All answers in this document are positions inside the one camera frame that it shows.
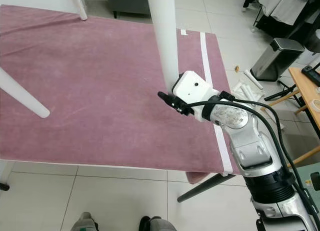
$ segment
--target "trash can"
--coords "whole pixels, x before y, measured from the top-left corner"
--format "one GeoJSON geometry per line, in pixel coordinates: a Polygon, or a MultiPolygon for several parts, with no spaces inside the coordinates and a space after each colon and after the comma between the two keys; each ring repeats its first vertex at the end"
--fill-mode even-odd
{"type": "Polygon", "coordinates": [[[304,50],[305,48],[295,40],[276,37],[250,72],[258,81],[277,81],[304,50]]]}

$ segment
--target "pink tablecloth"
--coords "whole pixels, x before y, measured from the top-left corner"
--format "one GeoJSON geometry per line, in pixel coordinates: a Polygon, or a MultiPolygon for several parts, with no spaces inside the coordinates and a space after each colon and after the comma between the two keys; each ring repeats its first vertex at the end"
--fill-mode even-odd
{"type": "MultiPolygon", "coordinates": [[[[1,159],[224,171],[212,123],[157,97],[152,25],[6,5],[0,15],[0,66],[51,111],[39,118],[0,90],[1,159]]],[[[200,33],[177,33],[179,71],[204,77],[200,33]]],[[[205,41],[213,86],[228,90],[216,36],[205,41]]]]}

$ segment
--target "white tile floor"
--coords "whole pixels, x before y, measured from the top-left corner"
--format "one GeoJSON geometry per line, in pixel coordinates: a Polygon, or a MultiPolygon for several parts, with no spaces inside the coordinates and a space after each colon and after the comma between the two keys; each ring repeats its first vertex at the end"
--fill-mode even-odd
{"type": "MultiPolygon", "coordinates": [[[[178,28],[217,35],[230,87],[240,79],[250,83],[242,71],[255,63],[270,42],[263,32],[251,32],[257,10],[241,12],[243,2],[176,0],[178,28]],[[236,65],[239,73],[234,71],[236,65]]],[[[86,4],[90,15],[113,18],[107,0],[86,0],[86,4]]],[[[119,19],[152,22],[148,16],[125,13],[119,13],[119,19]]],[[[281,80],[293,83],[287,71],[281,80]]],[[[281,90],[274,82],[261,84],[267,95],[281,90]]],[[[286,126],[284,142],[293,158],[320,143],[306,115],[293,114],[294,102],[275,109],[286,126]]],[[[308,160],[319,161],[320,155],[308,160]]],[[[102,231],[136,231],[144,215],[162,216],[178,231],[256,230],[257,215],[240,176],[180,204],[176,198],[192,187],[182,171],[17,162],[8,183],[10,191],[0,193],[0,207],[4,207],[0,208],[0,230],[68,231],[83,211],[92,213],[102,231]]]]}

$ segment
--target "white table leg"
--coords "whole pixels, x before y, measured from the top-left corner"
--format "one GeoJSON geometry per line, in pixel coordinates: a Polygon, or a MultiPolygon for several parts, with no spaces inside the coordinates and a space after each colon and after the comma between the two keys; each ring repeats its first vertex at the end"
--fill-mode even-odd
{"type": "Polygon", "coordinates": [[[148,0],[165,86],[169,94],[179,77],[175,0],[148,0]]]}
{"type": "Polygon", "coordinates": [[[73,0],[74,5],[76,6],[78,13],[80,15],[80,18],[82,20],[87,20],[88,16],[86,13],[86,9],[85,9],[85,4],[83,2],[83,0],[73,0]]]}
{"type": "Polygon", "coordinates": [[[0,67],[0,89],[15,98],[21,104],[33,111],[41,118],[50,115],[50,111],[43,106],[35,97],[17,83],[9,74],[0,67]]]}

